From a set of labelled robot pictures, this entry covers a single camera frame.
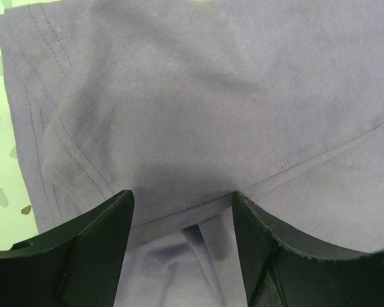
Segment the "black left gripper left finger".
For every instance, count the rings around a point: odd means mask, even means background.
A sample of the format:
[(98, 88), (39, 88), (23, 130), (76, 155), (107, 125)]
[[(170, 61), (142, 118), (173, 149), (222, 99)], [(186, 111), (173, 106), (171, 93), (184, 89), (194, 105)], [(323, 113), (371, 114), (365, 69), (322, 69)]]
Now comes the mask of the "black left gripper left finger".
[(0, 251), (0, 307), (113, 306), (134, 211), (131, 191)]

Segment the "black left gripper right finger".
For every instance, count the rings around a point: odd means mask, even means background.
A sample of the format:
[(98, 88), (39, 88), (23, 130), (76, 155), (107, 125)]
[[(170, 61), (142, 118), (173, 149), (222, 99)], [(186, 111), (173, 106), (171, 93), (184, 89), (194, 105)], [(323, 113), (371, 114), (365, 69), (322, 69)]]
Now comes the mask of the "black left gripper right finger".
[(317, 239), (232, 197), (249, 306), (384, 306), (384, 249), (364, 253)]

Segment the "purple t-shirt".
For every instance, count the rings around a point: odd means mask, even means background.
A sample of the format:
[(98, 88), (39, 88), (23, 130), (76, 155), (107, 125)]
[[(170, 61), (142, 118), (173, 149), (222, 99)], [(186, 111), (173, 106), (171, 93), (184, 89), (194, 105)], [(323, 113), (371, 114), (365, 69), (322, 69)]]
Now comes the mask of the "purple t-shirt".
[(384, 1), (57, 1), (0, 15), (40, 232), (122, 190), (115, 306), (246, 306), (232, 197), (384, 249)]

